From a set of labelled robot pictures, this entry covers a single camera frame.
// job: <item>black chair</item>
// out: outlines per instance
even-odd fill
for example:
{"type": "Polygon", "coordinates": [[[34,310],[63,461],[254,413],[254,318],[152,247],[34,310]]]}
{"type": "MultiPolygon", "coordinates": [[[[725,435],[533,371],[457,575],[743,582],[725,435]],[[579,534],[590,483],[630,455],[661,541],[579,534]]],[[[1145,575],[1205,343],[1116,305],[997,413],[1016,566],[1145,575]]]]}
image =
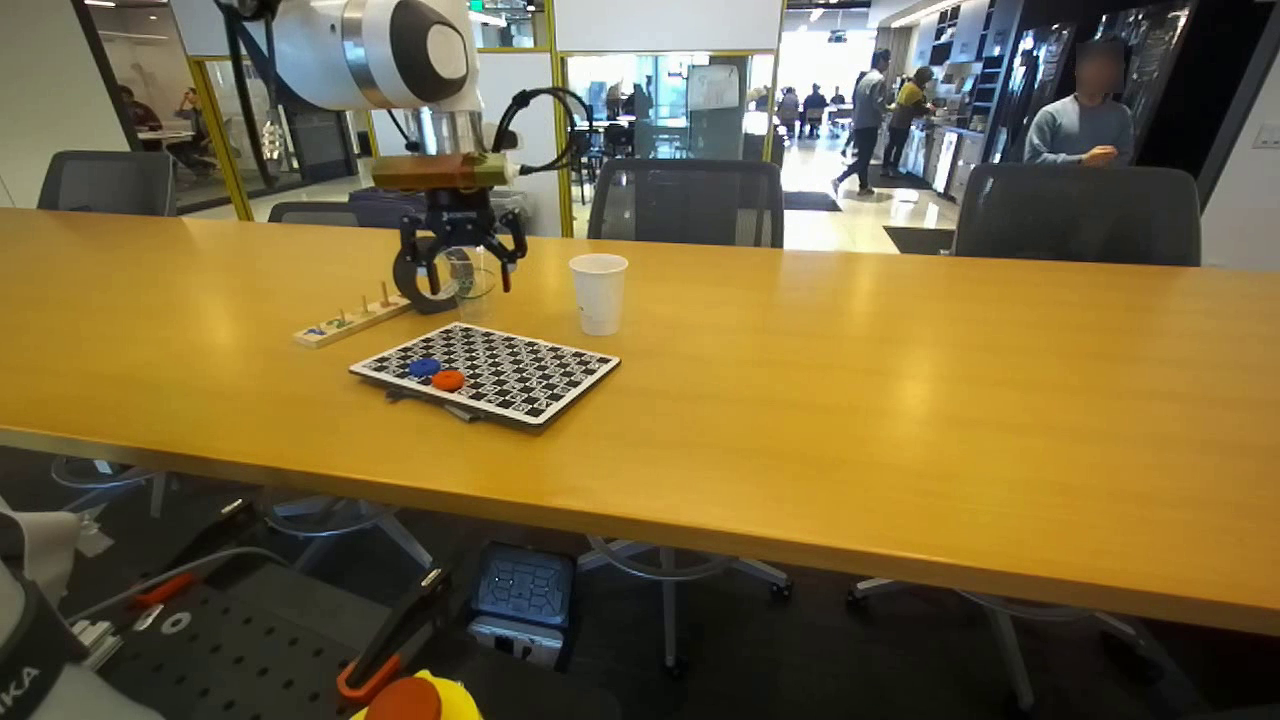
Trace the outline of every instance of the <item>black chair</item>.
{"type": "MultiPolygon", "coordinates": [[[[356,208],[344,198],[284,198],[268,212],[270,223],[348,223],[356,229],[356,208]]],[[[431,566],[431,550],[400,522],[390,507],[348,500],[348,496],[297,496],[297,491],[262,491],[262,522],[309,541],[297,558],[309,566],[328,541],[381,528],[404,557],[418,566],[431,566]]]]}
{"type": "MultiPolygon", "coordinates": [[[[1080,169],[1080,164],[982,164],[970,171],[957,256],[1024,256],[1024,261],[1099,261],[1099,264],[1200,264],[1200,193],[1188,171],[1170,169],[1080,169]]],[[[912,587],[898,579],[858,579],[847,597],[863,607],[881,590],[912,587]]],[[[1035,686],[1016,638],[1024,620],[1091,615],[1109,649],[1138,673],[1161,673],[1164,656],[1145,626],[1071,607],[1035,607],[992,597],[968,597],[982,607],[1021,711],[1035,708],[1035,686]]]]}
{"type": "MultiPolygon", "coordinates": [[[[611,160],[601,171],[590,198],[590,239],[677,239],[677,245],[754,245],[778,247],[785,202],[776,164],[749,160],[611,160]]],[[[677,582],[714,570],[743,570],[772,587],[772,603],[790,601],[790,579],[778,566],[652,548],[630,541],[590,541],[579,570],[620,566],[656,579],[663,590],[663,667],[678,673],[677,649],[677,582]]]]}
{"type": "Polygon", "coordinates": [[[589,237],[785,247],[776,164],[611,160],[601,171],[589,237]]]}
{"type": "MultiPolygon", "coordinates": [[[[39,185],[48,212],[108,212],[108,217],[171,217],[175,169],[165,150],[54,150],[39,185]]],[[[165,500],[165,477],[108,461],[54,455],[50,479],[79,496],[68,511],[92,511],[128,489],[152,489],[152,516],[165,500]]]]}
{"type": "Polygon", "coordinates": [[[175,169],[165,150],[54,150],[39,208],[171,217],[175,169]]]}

